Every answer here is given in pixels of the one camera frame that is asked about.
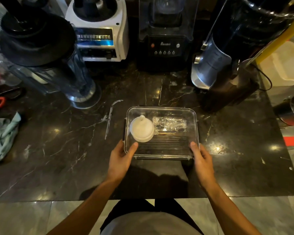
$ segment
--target transparent food storage box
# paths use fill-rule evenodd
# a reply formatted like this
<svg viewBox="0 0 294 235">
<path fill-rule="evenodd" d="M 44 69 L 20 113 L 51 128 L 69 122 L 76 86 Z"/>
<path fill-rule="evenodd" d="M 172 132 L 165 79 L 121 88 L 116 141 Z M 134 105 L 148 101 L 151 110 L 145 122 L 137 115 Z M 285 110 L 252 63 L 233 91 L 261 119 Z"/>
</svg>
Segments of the transparent food storage box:
<svg viewBox="0 0 294 235">
<path fill-rule="evenodd" d="M 199 145 L 196 113 L 180 107 L 134 106 L 129 108 L 125 119 L 124 150 L 136 142 L 130 133 L 131 122 L 144 115 L 155 127 L 155 134 L 148 142 L 139 142 L 134 154 L 139 159 L 186 159 L 193 157 L 189 143 Z"/>
</svg>

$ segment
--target black marble countertop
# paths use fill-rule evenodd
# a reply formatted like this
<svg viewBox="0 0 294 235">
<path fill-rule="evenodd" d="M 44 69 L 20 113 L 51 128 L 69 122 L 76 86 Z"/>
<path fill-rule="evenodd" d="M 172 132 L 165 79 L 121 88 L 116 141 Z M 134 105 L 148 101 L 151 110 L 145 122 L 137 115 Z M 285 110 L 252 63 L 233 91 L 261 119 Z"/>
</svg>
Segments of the black marble countertop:
<svg viewBox="0 0 294 235">
<path fill-rule="evenodd" d="M 294 195 L 294 167 L 268 96 L 256 91 L 216 114 L 202 111 L 202 93 L 186 71 L 148 74 L 134 61 L 94 72 L 102 98 L 78 110 L 61 93 L 29 90 L 7 102 L 0 117 L 22 116 L 19 133 L 0 162 L 0 202 L 83 200 L 105 178 L 110 152 L 122 138 L 132 106 L 193 109 L 199 134 L 213 157 L 216 178 L 228 196 Z M 107 137 L 106 128 L 113 106 Z M 193 166 L 174 160 L 133 159 L 111 199 L 205 197 Z"/>
</svg>

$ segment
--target forearm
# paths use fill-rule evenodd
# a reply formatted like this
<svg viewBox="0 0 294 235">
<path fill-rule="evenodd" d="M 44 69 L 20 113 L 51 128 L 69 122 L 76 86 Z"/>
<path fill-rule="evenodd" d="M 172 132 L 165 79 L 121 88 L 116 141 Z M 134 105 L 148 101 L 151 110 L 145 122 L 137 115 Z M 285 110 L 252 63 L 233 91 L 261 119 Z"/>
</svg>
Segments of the forearm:
<svg viewBox="0 0 294 235">
<path fill-rule="evenodd" d="M 47 235 L 87 235 L 90 233 L 118 182 L 105 180 L 90 197 Z"/>
<path fill-rule="evenodd" d="M 206 193 L 225 235 L 261 235 L 217 183 L 208 186 Z"/>
</svg>

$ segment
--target cleaning rag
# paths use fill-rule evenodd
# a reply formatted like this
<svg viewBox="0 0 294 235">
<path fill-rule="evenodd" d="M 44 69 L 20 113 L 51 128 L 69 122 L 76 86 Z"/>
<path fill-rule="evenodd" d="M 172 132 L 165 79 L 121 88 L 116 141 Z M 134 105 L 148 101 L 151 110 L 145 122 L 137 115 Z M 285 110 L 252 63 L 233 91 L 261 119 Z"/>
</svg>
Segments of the cleaning rag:
<svg viewBox="0 0 294 235">
<path fill-rule="evenodd" d="M 18 124 L 21 116 L 16 113 L 13 119 L 0 118 L 0 161 L 12 147 L 13 140 L 18 132 Z"/>
</svg>

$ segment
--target black cable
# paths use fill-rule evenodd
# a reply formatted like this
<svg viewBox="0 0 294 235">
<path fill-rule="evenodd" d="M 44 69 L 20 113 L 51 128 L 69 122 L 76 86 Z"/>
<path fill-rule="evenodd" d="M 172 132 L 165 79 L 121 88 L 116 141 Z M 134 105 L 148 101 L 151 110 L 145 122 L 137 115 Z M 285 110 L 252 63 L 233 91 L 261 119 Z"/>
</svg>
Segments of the black cable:
<svg viewBox="0 0 294 235">
<path fill-rule="evenodd" d="M 254 68 L 256 68 L 260 73 L 262 73 L 266 77 L 266 79 L 270 82 L 270 87 L 269 87 L 269 89 L 267 89 L 267 90 L 270 90 L 272 88 L 272 82 L 271 82 L 270 78 L 266 74 L 264 74 L 263 71 L 261 71 L 256 65 L 254 65 L 253 63 L 251 63 L 251 65 Z"/>
</svg>

